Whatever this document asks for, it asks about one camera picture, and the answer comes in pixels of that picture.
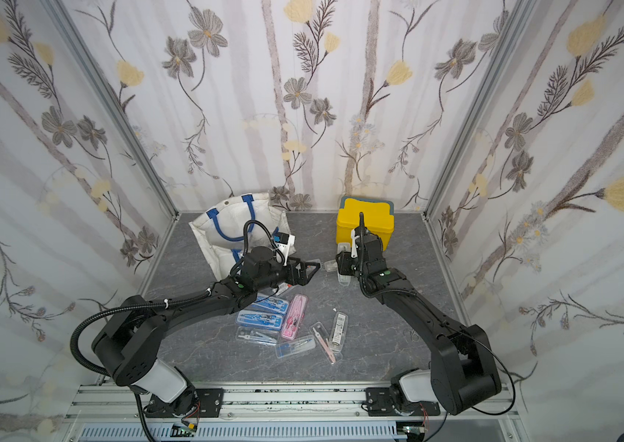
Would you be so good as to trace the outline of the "clear case pink compass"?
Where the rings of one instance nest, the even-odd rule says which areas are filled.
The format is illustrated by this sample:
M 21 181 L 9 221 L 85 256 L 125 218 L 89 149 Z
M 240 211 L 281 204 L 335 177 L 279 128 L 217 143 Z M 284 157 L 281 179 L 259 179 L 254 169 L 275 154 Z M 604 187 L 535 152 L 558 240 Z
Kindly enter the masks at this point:
M 337 364 L 339 362 L 339 358 L 330 347 L 329 334 L 326 332 L 324 326 L 320 322 L 317 322 L 310 327 L 310 331 L 330 364 Z

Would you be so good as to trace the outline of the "clear labelled case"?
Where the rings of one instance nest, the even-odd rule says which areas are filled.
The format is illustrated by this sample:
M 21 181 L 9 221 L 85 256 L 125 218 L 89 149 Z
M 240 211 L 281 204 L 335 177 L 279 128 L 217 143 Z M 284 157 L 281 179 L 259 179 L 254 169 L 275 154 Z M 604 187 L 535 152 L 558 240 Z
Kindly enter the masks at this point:
M 336 353 L 341 353 L 341 350 L 343 350 L 348 330 L 348 324 L 348 315 L 341 311 L 337 311 L 332 324 L 332 331 L 330 332 L 329 345 L 332 351 Z
M 342 287 L 348 287 L 352 283 L 354 270 L 350 266 L 338 268 L 338 282 Z

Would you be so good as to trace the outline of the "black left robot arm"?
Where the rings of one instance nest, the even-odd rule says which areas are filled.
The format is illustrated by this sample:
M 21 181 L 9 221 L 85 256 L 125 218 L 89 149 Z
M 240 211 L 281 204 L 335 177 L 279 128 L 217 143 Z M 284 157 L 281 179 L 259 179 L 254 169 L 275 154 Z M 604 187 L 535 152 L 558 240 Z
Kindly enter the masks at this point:
M 159 302 L 128 298 L 106 313 L 109 319 L 94 338 L 92 351 L 105 375 L 118 386 L 175 403 L 192 388 L 179 370 L 158 359 L 166 338 L 199 322 L 247 309 L 263 289 L 282 283 L 307 285 L 320 269 L 318 262 L 282 258 L 258 246 L 240 258 L 229 276 L 201 292 Z

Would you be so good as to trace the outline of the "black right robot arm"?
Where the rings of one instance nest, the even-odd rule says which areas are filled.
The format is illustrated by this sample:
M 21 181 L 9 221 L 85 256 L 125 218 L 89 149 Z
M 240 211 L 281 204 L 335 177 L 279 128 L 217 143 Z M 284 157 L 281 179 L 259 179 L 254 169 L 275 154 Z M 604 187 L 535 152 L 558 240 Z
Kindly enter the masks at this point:
M 405 320 L 430 350 L 428 368 L 404 372 L 391 388 L 400 410 L 437 401 L 460 414 L 502 391 L 499 370 L 487 334 L 465 326 L 423 297 L 401 271 L 390 268 L 380 237 L 365 228 L 351 234 L 351 249 L 336 256 L 343 276 L 354 276 L 364 296 L 376 299 Z

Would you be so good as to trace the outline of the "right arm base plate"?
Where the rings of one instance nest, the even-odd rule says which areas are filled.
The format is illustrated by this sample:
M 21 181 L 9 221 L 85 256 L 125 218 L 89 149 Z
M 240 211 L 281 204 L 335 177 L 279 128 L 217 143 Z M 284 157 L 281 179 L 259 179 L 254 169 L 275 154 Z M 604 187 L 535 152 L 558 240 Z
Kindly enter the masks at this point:
M 365 390 L 361 408 L 372 417 L 426 417 L 422 403 L 409 403 L 394 387 L 371 387 Z

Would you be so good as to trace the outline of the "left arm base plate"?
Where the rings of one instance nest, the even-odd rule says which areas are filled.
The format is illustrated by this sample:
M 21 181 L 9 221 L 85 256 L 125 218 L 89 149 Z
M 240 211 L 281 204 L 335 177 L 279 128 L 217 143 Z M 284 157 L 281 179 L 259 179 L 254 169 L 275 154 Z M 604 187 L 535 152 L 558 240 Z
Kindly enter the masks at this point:
M 218 418 L 223 399 L 224 390 L 220 388 L 187 389 L 172 403 L 165 403 L 152 395 L 144 413 L 152 418 Z

